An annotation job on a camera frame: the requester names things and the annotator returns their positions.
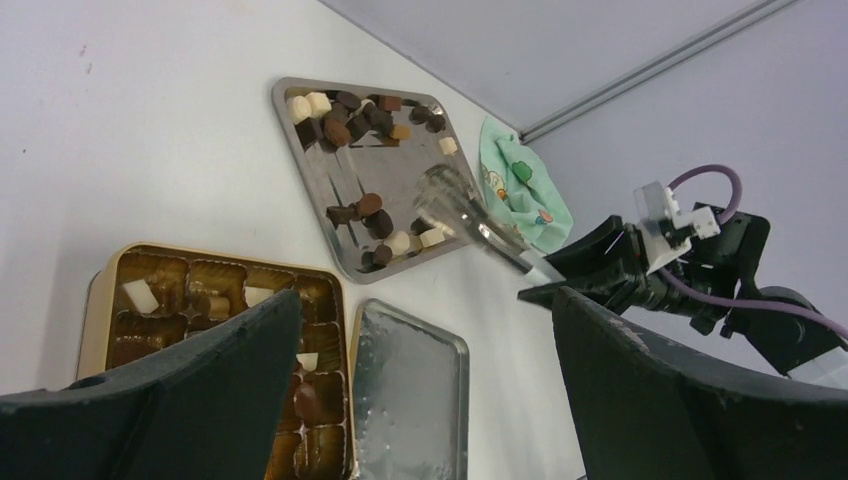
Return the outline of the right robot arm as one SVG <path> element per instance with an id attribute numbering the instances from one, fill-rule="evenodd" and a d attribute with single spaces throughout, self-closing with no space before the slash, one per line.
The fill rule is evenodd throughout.
<path id="1" fill-rule="evenodd" d="M 546 259 L 565 286 L 616 314 L 677 315 L 704 336 L 719 327 L 724 338 L 742 335 L 784 377 L 846 388 L 846 338 L 812 320 L 817 310 L 800 293 L 756 284 L 769 232 L 765 218 L 736 212 L 720 234 L 694 239 L 665 274 L 650 273 L 636 226 L 612 215 Z"/>

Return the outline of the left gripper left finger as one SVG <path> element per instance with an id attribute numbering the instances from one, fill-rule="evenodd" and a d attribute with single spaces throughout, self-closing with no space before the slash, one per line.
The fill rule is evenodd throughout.
<path id="1" fill-rule="evenodd" d="M 1 399 L 5 479 L 260 479 L 299 348 L 285 290 L 157 353 Z"/>

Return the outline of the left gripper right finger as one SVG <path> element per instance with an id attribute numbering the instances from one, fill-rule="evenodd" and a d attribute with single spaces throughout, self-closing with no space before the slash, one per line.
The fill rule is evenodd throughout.
<path id="1" fill-rule="evenodd" d="M 703 354 L 617 315 L 556 315 L 590 479 L 843 479 L 847 394 Z"/>

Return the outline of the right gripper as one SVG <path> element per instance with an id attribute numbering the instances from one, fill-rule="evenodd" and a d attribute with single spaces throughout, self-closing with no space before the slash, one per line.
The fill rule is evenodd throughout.
<path id="1" fill-rule="evenodd" d="M 556 315 L 616 315 L 631 307 L 661 311 L 669 292 L 657 274 L 647 273 L 641 232 L 618 215 L 609 216 L 583 237 L 544 259 L 566 279 L 602 270 L 596 301 L 565 283 L 518 292 L 519 301 Z"/>

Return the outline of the gold chocolate box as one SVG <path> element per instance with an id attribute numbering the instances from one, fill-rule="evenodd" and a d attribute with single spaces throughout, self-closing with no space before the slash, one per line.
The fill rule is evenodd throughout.
<path id="1" fill-rule="evenodd" d="M 343 289 L 331 272 L 154 243 L 115 253 L 93 278 L 77 378 L 109 370 L 218 326 L 281 290 L 300 297 L 301 340 L 268 479 L 356 474 Z"/>

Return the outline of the metal serving tongs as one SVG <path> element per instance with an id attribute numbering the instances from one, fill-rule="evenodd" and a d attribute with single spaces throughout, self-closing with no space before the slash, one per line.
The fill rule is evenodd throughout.
<path id="1" fill-rule="evenodd" d="M 414 206 L 429 225 L 482 249 L 533 286 L 566 280 L 541 254 L 497 222 L 474 185 L 451 165 L 437 164 L 419 177 Z"/>

